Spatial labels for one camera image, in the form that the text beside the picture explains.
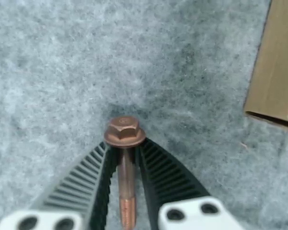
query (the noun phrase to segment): hexagonal bolt head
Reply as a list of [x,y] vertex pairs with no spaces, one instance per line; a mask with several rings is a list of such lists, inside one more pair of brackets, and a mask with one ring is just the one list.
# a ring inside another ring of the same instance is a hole
[[105,132],[105,141],[118,148],[134,147],[143,142],[145,133],[139,121],[132,116],[120,116],[110,121]]

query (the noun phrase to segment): copper bolt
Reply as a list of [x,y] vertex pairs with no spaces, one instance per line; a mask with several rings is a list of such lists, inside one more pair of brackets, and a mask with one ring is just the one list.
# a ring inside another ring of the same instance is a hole
[[141,144],[146,135],[136,118],[120,116],[110,121],[104,137],[109,145],[118,149],[120,220],[125,230],[132,230],[136,222],[134,147]]

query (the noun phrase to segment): brown cardboard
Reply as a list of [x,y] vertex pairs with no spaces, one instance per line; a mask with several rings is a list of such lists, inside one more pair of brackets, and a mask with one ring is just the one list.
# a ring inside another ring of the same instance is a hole
[[244,112],[288,128],[288,0],[272,0]]

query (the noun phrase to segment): bolt thread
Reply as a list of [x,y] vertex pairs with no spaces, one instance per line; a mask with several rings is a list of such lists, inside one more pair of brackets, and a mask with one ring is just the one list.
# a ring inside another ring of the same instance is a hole
[[135,227],[135,197],[120,199],[120,220],[125,230],[132,230]]

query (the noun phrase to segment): mounting hole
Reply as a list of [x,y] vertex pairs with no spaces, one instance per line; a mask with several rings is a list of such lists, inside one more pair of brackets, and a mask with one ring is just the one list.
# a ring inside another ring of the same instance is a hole
[[23,219],[19,225],[18,230],[31,230],[36,226],[37,218],[34,216]]
[[217,207],[212,204],[203,204],[201,209],[203,213],[215,214],[219,212]]
[[177,209],[171,209],[170,211],[168,211],[167,217],[170,220],[182,220],[184,219],[184,214]]
[[69,218],[60,220],[55,227],[55,230],[72,230],[72,229],[73,229],[73,220]]

